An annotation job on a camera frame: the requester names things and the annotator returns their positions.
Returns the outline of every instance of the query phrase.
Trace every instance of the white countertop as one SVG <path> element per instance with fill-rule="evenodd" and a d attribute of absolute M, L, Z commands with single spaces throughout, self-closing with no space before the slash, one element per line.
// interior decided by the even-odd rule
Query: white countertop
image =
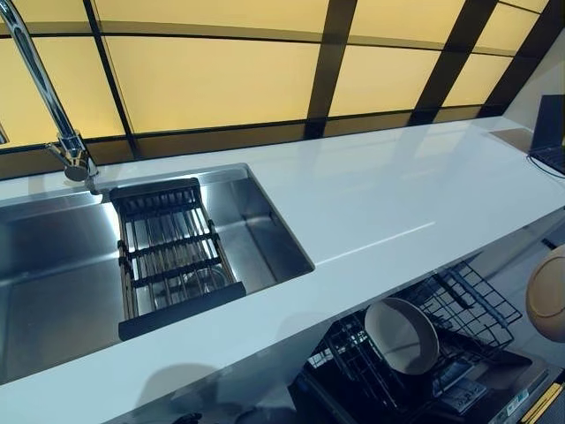
<path fill-rule="evenodd" d="M 112 419 L 207 374 L 142 394 L 158 370 L 227 367 L 564 206 L 561 181 L 488 133 L 519 126 L 485 118 L 101 167 L 110 181 L 248 163 L 316 269 L 0 386 L 0 421 Z M 0 182 L 0 201 L 70 184 L 62 173 Z"/>

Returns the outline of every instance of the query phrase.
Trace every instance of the laptop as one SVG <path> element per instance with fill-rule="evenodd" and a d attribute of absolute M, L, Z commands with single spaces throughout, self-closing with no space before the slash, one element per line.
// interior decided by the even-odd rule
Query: laptop
<path fill-rule="evenodd" d="M 530 157 L 565 175 L 565 95 L 542 95 Z"/>

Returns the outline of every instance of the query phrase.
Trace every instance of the sink basin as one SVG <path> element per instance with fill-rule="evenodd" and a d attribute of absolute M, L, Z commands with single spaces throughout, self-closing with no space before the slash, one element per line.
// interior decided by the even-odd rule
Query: sink basin
<path fill-rule="evenodd" d="M 246 295 L 313 270 L 246 165 L 158 181 L 166 186 L 180 178 L 200 182 L 203 206 Z M 118 186 L 149 182 L 155 180 Z M 112 188 L 0 208 L 0 383 L 121 343 L 120 224 Z"/>

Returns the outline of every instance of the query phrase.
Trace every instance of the yellow glass panel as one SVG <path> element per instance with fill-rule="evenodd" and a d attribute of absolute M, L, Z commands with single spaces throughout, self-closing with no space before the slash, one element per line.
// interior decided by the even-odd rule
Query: yellow glass panel
<path fill-rule="evenodd" d="M 475 50 L 497 49 L 515 54 L 538 20 L 538 16 L 530 11 L 497 4 L 475 44 Z"/>
<path fill-rule="evenodd" d="M 12 0 L 25 22 L 87 22 L 80 0 Z"/>
<path fill-rule="evenodd" d="M 512 57 L 471 54 L 443 106 L 484 103 L 511 61 Z"/>
<path fill-rule="evenodd" d="M 306 116 L 317 44 L 108 37 L 136 132 Z"/>
<path fill-rule="evenodd" d="M 506 0 L 506 3 L 515 4 L 516 6 L 530 9 L 531 11 L 542 12 L 548 0 Z"/>
<path fill-rule="evenodd" d="M 329 115 L 413 109 L 439 51 L 348 46 Z"/>
<path fill-rule="evenodd" d="M 101 20 L 285 29 L 321 33 L 328 0 L 96 0 Z"/>
<path fill-rule="evenodd" d="M 463 0 L 358 0 L 350 36 L 444 44 Z"/>
<path fill-rule="evenodd" d="M 84 137 L 124 133 L 94 40 L 34 40 L 69 119 Z M 57 141 L 57 129 L 12 39 L 0 40 L 3 148 Z"/>

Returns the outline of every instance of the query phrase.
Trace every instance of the wire dish rack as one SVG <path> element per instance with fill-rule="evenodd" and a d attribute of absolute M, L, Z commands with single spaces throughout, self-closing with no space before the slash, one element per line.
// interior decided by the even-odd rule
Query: wire dish rack
<path fill-rule="evenodd" d="M 120 224 L 122 340 L 245 296 L 198 179 L 117 188 L 110 199 Z"/>
<path fill-rule="evenodd" d="M 365 333 L 365 310 L 332 324 L 306 370 L 323 373 L 325 367 L 338 367 L 348 391 L 361 392 L 368 400 L 356 399 L 353 409 L 369 405 L 366 413 L 402 422 L 419 416 L 474 364 L 493 358 L 510 344 L 514 338 L 509 325 L 522 317 L 466 261 L 394 297 L 419 307 L 436 328 L 440 356 L 430 371 L 424 375 L 394 371 Z"/>

